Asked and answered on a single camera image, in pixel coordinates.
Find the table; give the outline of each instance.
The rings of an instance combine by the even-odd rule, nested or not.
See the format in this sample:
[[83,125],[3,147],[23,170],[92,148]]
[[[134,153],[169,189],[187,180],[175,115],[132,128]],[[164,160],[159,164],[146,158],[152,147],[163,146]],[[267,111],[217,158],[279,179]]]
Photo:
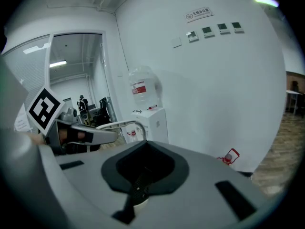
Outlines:
[[291,91],[291,90],[286,90],[286,101],[285,101],[285,107],[287,106],[287,95],[288,94],[295,94],[296,95],[296,99],[295,99],[295,109],[294,109],[294,115],[295,115],[295,112],[296,112],[296,104],[297,104],[297,96],[300,94],[300,93],[297,93],[297,92],[294,92],[294,91]]

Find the light switch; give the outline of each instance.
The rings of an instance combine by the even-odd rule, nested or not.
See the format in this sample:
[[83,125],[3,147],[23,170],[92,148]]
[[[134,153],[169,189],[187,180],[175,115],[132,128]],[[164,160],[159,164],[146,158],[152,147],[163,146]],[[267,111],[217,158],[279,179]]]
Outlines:
[[173,48],[179,47],[182,45],[180,37],[174,38],[171,40]]

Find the red fire extinguisher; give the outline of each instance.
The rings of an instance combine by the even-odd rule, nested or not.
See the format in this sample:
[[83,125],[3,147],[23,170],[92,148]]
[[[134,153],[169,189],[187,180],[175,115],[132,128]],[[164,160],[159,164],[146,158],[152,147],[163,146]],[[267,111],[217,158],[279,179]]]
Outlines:
[[237,154],[237,157],[235,158],[235,160],[237,160],[239,158],[239,153],[234,148],[231,148],[230,151],[223,158],[218,157],[217,159],[221,159],[228,166],[233,164],[235,162],[235,160],[233,160],[233,162],[231,162],[232,155],[229,154],[231,151],[233,151]]

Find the red label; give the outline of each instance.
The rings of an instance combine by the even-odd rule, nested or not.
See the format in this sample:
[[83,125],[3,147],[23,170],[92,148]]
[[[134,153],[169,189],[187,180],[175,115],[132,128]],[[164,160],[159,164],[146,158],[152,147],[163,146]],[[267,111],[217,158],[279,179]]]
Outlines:
[[145,86],[140,86],[132,90],[132,94],[141,94],[146,92]]

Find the ceiling light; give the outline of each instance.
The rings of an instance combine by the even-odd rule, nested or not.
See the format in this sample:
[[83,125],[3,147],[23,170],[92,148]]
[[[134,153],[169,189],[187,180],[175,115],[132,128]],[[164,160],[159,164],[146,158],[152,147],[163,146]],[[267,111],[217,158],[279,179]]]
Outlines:
[[261,3],[265,3],[265,4],[269,4],[271,6],[274,6],[274,7],[278,7],[278,2],[274,1],[274,0],[255,0],[257,2],[261,2]]
[[64,60],[64,61],[60,61],[60,62],[57,62],[57,63],[51,63],[50,68],[55,67],[55,66],[60,66],[60,65],[63,65],[63,64],[67,64],[67,61]]
[[45,49],[45,48],[47,48],[49,46],[49,44],[48,43],[45,43],[44,45],[43,45],[43,47],[38,47],[38,46],[35,46],[35,47],[31,47],[31,48],[28,48],[28,49],[26,49],[26,50],[23,50],[23,52],[25,53],[25,54],[28,54],[28,53],[31,53],[31,52],[35,52],[35,51],[38,51],[38,50],[41,50],[41,49]]

